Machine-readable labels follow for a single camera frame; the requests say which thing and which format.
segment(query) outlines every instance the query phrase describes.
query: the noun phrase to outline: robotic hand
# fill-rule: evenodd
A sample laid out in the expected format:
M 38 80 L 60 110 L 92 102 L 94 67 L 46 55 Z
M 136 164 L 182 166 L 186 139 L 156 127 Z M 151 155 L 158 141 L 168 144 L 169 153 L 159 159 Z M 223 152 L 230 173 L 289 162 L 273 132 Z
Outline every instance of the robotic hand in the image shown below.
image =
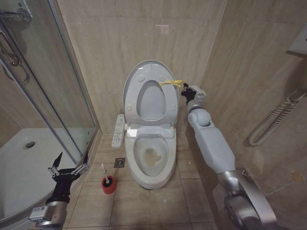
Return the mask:
M 46 201 L 45 206 L 33 208 L 29 216 L 29 220 L 36 222 L 36 228 L 62 229 L 67 215 L 66 207 L 70 201 L 71 184 L 88 169 L 88 153 L 79 167 L 58 170 L 61 157 L 62 153 L 54 160 L 52 167 L 48 168 L 52 179 L 57 183 L 52 196 Z
M 198 86 L 184 84 L 181 92 L 187 99 L 189 123 L 206 164 L 214 170 L 228 195 L 224 204 L 237 230 L 275 230 L 276 216 L 246 170 L 237 170 L 235 156 L 221 131 L 202 109 L 206 94 Z

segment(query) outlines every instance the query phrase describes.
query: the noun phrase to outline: glass shower door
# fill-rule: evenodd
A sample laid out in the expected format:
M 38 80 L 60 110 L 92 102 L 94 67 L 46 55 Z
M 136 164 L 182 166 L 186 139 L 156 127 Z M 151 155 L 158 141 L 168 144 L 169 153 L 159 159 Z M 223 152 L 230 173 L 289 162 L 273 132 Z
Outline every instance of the glass shower door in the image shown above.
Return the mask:
M 7 13 L 2 17 L 3 25 L 61 121 L 61 125 L 53 125 L 55 131 L 63 137 L 68 134 L 83 154 L 95 122 L 48 1 L 3 0 L 0 9 L 23 12 L 20 17 Z M 31 83 L 23 82 L 23 86 L 32 100 L 37 100 L 39 95 Z
M 47 0 L 0 1 L 0 63 L 2 228 L 53 190 L 61 152 L 60 168 L 78 164 L 96 123 Z

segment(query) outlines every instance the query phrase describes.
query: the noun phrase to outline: shower hose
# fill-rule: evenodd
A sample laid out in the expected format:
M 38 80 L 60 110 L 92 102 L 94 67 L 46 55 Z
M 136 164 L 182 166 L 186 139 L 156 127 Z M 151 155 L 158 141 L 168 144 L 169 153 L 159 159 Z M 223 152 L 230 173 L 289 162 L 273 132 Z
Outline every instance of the shower hose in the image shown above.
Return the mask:
M 260 145 L 272 132 L 274 132 L 281 122 L 291 113 L 291 111 L 295 109 L 299 101 L 307 94 L 307 91 L 303 91 L 297 98 L 290 99 L 290 97 L 297 92 L 298 90 L 295 90 L 293 93 L 291 93 L 287 99 L 273 112 L 271 112 L 271 114 L 265 118 L 264 121 L 250 134 L 248 142 L 251 146 Z M 271 125 L 269 128 L 267 128 L 267 130 L 256 141 L 254 141 L 255 137 L 270 123 Z

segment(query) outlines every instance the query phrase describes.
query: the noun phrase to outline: yellow cloth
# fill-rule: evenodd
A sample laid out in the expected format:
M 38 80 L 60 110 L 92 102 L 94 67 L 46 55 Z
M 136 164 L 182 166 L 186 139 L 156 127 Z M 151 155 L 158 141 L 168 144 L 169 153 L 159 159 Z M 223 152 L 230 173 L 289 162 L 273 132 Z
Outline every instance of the yellow cloth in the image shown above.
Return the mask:
M 177 86 L 178 88 L 182 87 L 182 84 L 184 83 L 183 80 L 167 80 L 165 82 L 159 83 L 160 86 L 164 85 L 164 84 L 173 84 L 175 86 Z

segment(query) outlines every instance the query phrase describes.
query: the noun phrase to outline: white toilet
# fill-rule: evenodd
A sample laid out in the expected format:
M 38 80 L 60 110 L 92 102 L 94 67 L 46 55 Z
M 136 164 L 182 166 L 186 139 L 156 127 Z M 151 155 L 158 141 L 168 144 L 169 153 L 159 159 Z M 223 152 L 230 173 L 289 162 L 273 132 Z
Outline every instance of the white toilet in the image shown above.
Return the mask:
M 129 74 L 123 108 L 128 126 L 126 158 L 133 178 L 146 189 L 157 189 L 172 175 L 176 160 L 179 93 L 172 72 L 159 61 L 148 60 Z

